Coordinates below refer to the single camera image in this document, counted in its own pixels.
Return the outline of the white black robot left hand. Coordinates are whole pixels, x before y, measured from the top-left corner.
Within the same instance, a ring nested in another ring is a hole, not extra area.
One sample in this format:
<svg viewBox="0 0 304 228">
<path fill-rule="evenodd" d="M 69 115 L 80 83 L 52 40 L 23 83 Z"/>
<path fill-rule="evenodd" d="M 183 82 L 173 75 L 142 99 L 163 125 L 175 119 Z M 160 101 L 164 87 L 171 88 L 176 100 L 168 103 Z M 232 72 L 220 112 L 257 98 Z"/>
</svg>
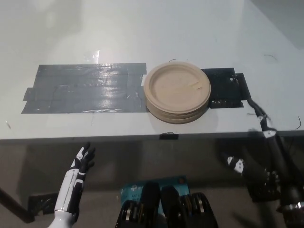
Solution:
<svg viewBox="0 0 304 228">
<path fill-rule="evenodd" d="M 71 214 L 79 211 L 86 174 L 94 166 L 94 157 L 95 148 L 91 147 L 90 143 L 86 143 L 78 151 L 64 176 L 55 211 L 65 211 Z"/>
</svg>

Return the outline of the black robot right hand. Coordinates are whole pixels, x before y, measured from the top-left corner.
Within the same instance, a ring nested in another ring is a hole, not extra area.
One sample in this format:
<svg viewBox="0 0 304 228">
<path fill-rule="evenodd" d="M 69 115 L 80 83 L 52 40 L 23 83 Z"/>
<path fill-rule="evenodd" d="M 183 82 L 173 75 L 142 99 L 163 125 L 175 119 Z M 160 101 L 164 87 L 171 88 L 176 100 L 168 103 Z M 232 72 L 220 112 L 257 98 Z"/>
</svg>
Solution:
<svg viewBox="0 0 304 228">
<path fill-rule="evenodd" d="M 266 112 L 252 99 L 248 104 L 260 121 L 268 146 L 271 168 L 263 168 L 251 157 L 239 158 L 221 153 L 224 163 L 248 182 L 248 191 L 254 202 L 279 200 L 281 213 L 304 209 L 304 178 L 286 151 L 283 141 L 273 128 Z"/>
</svg>

